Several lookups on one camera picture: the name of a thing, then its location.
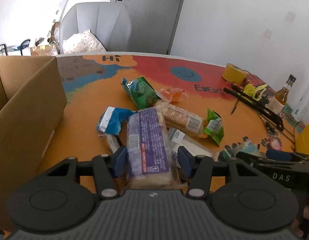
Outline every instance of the chair backrest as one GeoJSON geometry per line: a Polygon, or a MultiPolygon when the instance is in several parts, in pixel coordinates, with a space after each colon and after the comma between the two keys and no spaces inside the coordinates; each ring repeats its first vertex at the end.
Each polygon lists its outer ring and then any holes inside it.
{"type": "Polygon", "coordinates": [[[128,51],[131,19],[122,3],[77,3],[60,23],[60,53],[62,43],[75,33],[91,30],[107,51],[128,51]]]}

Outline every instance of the yellow object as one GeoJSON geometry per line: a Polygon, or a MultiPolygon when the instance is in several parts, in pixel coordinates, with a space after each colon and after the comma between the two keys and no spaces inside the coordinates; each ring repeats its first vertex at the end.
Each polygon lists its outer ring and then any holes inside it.
{"type": "Polygon", "coordinates": [[[249,95],[250,97],[254,98],[256,101],[259,101],[261,99],[262,93],[266,91],[267,86],[268,86],[267,84],[264,84],[259,87],[254,87],[254,85],[252,84],[247,84],[243,92],[249,95]],[[255,95],[259,90],[262,91],[260,92],[259,96],[255,98],[255,95]]]}
{"type": "Polygon", "coordinates": [[[235,82],[237,85],[241,85],[246,78],[248,72],[233,65],[227,63],[226,68],[222,74],[222,77],[228,82],[235,82]]]}
{"type": "Polygon", "coordinates": [[[309,155],[309,124],[296,138],[296,152],[309,155]]]}

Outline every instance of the gray door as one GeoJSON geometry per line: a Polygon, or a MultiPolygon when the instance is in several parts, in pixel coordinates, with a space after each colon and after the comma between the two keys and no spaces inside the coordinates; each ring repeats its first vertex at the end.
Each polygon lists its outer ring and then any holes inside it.
{"type": "Polygon", "coordinates": [[[167,54],[180,0],[116,0],[123,2],[132,21],[129,50],[167,54]]]}

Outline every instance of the blue snack wrapper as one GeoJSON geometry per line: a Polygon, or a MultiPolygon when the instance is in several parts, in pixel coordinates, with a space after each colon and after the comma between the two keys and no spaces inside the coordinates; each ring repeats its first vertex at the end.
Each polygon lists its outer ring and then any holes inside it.
{"type": "Polygon", "coordinates": [[[136,111],[129,109],[108,106],[100,117],[96,129],[100,134],[119,135],[121,123],[135,113],[136,111]]]}

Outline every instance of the table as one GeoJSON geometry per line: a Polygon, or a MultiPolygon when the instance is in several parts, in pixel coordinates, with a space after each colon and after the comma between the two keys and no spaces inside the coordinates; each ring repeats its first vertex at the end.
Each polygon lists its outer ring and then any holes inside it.
{"type": "MultiPolygon", "coordinates": [[[[167,55],[83,55],[59,57],[58,68],[68,105],[50,145],[43,157],[38,172],[42,172],[59,161],[76,156],[79,161],[91,160],[94,156],[108,152],[105,142],[97,136],[96,124],[108,106],[137,110],[136,106],[120,85],[122,78],[132,80],[144,76],[155,89],[178,87],[187,91],[189,98],[177,103],[181,108],[206,118],[207,108],[216,111],[223,120],[225,136],[220,147],[211,139],[198,139],[206,147],[220,152],[225,145],[243,142],[248,137],[254,144],[262,145],[267,138],[262,120],[242,103],[236,111],[230,112],[236,98],[224,93],[227,87],[222,78],[224,68],[167,55]]],[[[255,75],[248,78],[254,85],[264,82],[255,75]]],[[[267,93],[273,95],[271,88],[267,93]]],[[[284,127],[293,128],[286,120],[284,127]]],[[[126,142],[126,127],[123,126],[120,139],[126,142]]],[[[291,151],[292,143],[280,137],[283,150],[291,151]]],[[[81,178],[80,182],[95,192],[93,179],[81,178]]],[[[211,191],[224,185],[224,178],[213,178],[211,191]]]]}

